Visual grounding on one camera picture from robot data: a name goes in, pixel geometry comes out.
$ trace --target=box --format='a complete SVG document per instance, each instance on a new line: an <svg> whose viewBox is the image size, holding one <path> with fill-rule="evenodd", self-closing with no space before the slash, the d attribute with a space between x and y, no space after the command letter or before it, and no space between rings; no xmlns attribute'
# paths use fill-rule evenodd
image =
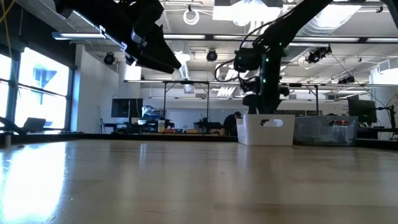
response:
<svg viewBox="0 0 398 224"><path fill-rule="evenodd" d="M294 115L247 114L236 120L238 141L247 146L291 146Z"/></svg>
<svg viewBox="0 0 398 224"><path fill-rule="evenodd" d="M355 146L358 117L307 116L296 118L294 144Z"/></svg>

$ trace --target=table surface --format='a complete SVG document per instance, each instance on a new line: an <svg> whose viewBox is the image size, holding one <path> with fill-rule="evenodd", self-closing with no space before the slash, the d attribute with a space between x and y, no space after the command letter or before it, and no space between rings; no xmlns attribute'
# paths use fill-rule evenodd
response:
<svg viewBox="0 0 398 224"><path fill-rule="evenodd" d="M79 140L0 149L0 223L397 223L398 153Z"/></svg>

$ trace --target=white basket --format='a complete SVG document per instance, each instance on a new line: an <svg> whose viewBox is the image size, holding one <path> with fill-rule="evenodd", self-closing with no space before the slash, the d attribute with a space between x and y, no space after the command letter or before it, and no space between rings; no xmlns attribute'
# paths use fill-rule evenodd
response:
<svg viewBox="0 0 398 224"><path fill-rule="evenodd" d="M294 121L294 115L244 115L236 120L238 141L247 146L291 146Z"/></svg>

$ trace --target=laptop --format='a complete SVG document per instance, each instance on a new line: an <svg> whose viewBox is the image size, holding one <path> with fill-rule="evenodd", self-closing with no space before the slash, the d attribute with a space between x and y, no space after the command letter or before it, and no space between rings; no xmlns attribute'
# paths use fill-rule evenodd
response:
<svg viewBox="0 0 398 224"><path fill-rule="evenodd" d="M42 132L45 122L46 120L42 118L27 118L22 129L30 133Z"/></svg>

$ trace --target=person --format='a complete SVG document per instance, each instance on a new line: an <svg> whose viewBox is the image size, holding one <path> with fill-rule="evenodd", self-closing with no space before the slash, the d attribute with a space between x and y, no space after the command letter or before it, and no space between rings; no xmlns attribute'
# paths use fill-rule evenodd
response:
<svg viewBox="0 0 398 224"><path fill-rule="evenodd" d="M228 115L224 120L224 129L227 136L238 136L238 130L236 128L236 119L242 118L240 112Z"/></svg>

